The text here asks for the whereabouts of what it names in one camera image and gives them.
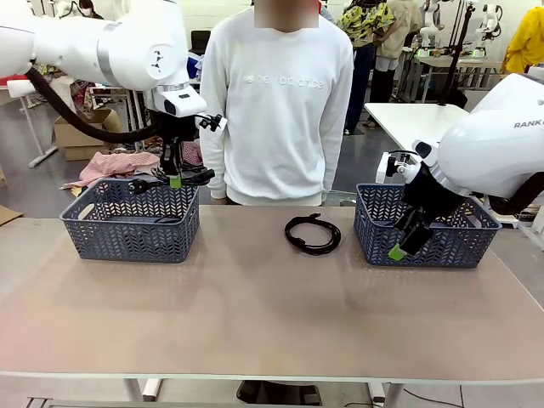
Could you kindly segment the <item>masked person in black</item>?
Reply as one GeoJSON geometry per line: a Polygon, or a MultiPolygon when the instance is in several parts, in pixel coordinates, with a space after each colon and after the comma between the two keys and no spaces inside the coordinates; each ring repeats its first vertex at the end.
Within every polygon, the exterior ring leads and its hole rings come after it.
{"type": "Polygon", "coordinates": [[[102,20],[103,17],[95,11],[92,0],[78,0],[78,9],[82,16],[97,20],[102,20]]]}

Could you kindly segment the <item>black stand pole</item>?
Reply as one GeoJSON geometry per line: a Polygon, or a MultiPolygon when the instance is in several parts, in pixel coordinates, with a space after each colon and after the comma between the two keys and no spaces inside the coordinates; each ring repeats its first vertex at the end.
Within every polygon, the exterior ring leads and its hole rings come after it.
{"type": "Polygon", "coordinates": [[[440,106],[446,105],[446,100],[448,99],[449,94],[451,93],[452,85],[455,79],[457,63],[460,59],[463,42],[468,31],[468,24],[475,10],[473,6],[473,0],[462,0],[460,4],[465,6],[465,14],[464,14],[464,19],[463,19],[460,33],[454,36],[454,38],[456,39],[456,42],[455,42],[455,47],[453,48],[453,56],[450,63],[450,68],[448,70],[448,75],[445,81],[445,87],[443,89],[443,93],[438,102],[438,105],[440,106]]]}

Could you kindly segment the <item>red checked cloth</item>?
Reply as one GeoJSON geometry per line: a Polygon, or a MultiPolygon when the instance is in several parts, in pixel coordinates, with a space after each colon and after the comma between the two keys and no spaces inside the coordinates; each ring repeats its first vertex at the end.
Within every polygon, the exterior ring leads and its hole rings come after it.
{"type": "Polygon", "coordinates": [[[159,157],[149,153],[113,153],[97,152],[87,166],[80,172],[75,182],[64,184],[61,190],[89,186],[96,180],[113,176],[131,175],[141,170],[151,170],[159,164],[159,157]]]}

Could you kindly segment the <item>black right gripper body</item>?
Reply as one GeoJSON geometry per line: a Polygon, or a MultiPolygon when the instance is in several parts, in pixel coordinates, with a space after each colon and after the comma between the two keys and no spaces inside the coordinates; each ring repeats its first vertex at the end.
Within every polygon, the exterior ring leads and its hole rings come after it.
{"type": "Polygon", "coordinates": [[[422,209],[427,221],[450,216],[466,199],[438,183],[424,163],[416,177],[410,183],[405,183],[402,197],[408,206],[422,209]]]}

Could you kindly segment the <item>person's right forearm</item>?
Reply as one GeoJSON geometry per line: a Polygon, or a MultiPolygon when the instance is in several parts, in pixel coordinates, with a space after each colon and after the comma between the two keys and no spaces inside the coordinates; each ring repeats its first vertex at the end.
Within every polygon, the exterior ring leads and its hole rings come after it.
{"type": "Polygon", "coordinates": [[[210,129],[200,129],[200,147],[204,165],[214,171],[214,177],[208,184],[211,197],[215,201],[226,199],[226,183],[224,181],[224,131],[218,128],[215,132],[210,129]]]}

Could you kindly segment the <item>grey background work table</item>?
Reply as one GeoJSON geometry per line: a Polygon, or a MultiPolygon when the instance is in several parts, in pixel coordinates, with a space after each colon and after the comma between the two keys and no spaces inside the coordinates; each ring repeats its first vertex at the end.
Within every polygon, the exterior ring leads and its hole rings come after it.
{"type": "MultiPolygon", "coordinates": [[[[408,103],[437,101],[444,92],[451,62],[450,56],[416,56],[406,78],[405,100],[408,103]]],[[[460,91],[489,91],[502,78],[501,65],[489,59],[460,58],[453,86],[460,91]]]]}

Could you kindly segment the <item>person in yellow patterned shirt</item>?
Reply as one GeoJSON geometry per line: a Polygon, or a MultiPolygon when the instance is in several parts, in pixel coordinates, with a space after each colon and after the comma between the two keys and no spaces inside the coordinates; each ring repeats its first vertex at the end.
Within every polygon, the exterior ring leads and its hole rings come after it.
{"type": "Polygon", "coordinates": [[[375,30],[383,27],[384,0],[353,0],[337,22],[352,43],[354,72],[344,124],[344,134],[354,134],[360,121],[375,58],[375,30]]]}

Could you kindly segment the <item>person in beige top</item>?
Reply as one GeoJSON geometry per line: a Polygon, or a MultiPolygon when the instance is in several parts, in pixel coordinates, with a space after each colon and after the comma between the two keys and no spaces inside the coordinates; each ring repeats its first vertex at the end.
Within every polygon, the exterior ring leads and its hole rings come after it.
{"type": "Polygon", "coordinates": [[[386,31],[377,48],[372,78],[371,100],[388,103],[393,92],[394,74],[399,65],[406,37],[422,25],[422,16],[416,0],[388,0],[388,9],[394,24],[386,31]]]}

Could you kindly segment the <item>pile of patterned clothes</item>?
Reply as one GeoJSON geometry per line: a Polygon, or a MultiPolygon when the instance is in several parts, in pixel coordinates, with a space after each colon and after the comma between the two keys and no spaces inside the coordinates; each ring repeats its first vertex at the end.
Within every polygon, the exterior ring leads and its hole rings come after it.
{"type": "Polygon", "coordinates": [[[52,65],[35,64],[34,68],[46,79],[49,86],[60,96],[60,98],[76,110],[76,105],[85,105],[88,97],[87,89],[94,85],[65,74],[52,65]]]}

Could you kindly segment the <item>flat cardboard sheet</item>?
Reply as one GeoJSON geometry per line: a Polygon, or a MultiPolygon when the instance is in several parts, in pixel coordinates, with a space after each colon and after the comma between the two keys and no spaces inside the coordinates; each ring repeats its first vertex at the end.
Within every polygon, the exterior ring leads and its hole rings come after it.
{"type": "Polygon", "coordinates": [[[17,212],[15,210],[0,205],[0,227],[21,217],[22,215],[22,212],[17,212]]]}

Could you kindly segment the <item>blue-grey perforated plastic basket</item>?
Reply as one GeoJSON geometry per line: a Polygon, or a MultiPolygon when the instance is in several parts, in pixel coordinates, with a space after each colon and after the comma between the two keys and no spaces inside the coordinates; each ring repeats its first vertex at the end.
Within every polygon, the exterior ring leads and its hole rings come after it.
{"type": "Polygon", "coordinates": [[[481,202],[469,197],[451,215],[431,224],[433,235],[414,256],[392,259],[404,234],[394,224],[408,206],[402,184],[357,184],[354,229],[367,263],[408,268],[474,269],[502,225],[481,202]]]}
{"type": "Polygon", "coordinates": [[[200,226],[196,186],[102,178],[61,214],[83,259],[179,264],[200,226]]]}

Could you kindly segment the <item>person's left forearm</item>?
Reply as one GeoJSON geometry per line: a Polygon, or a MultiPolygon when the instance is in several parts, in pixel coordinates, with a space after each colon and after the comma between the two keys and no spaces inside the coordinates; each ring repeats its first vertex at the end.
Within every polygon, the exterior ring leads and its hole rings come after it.
{"type": "Polygon", "coordinates": [[[337,164],[341,152],[342,136],[322,139],[322,148],[325,160],[325,172],[323,178],[323,190],[321,201],[324,202],[332,189],[336,176],[337,164]]]}

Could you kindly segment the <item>black base under table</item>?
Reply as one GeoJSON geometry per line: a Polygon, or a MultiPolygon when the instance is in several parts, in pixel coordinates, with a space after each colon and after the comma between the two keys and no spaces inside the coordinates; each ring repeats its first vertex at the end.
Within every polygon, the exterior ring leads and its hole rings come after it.
{"type": "Polygon", "coordinates": [[[264,380],[244,380],[236,398],[251,405],[322,406],[320,391],[315,385],[288,385],[264,380]]]}

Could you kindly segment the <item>person in yellow jacket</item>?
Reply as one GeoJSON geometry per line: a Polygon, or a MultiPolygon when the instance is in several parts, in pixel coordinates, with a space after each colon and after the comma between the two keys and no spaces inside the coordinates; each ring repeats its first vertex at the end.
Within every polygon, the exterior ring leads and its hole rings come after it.
{"type": "Polygon", "coordinates": [[[524,73],[527,66],[544,63],[544,7],[530,9],[521,20],[502,62],[503,73],[524,73]]]}

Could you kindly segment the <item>white table leg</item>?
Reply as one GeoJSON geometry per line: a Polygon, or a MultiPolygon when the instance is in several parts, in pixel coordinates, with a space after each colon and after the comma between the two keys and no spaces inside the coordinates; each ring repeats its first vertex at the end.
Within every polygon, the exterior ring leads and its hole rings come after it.
{"type": "Polygon", "coordinates": [[[144,382],[143,388],[140,387],[139,380],[136,378],[125,378],[123,384],[130,401],[155,402],[161,391],[162,380],[160,378],[149,378],[144,382]]]}
{"type": "Polygon", "coordinates": [[[404,385],[370,381],[367,384],[372,408],[400,408],[400,397],[404,385]]]}

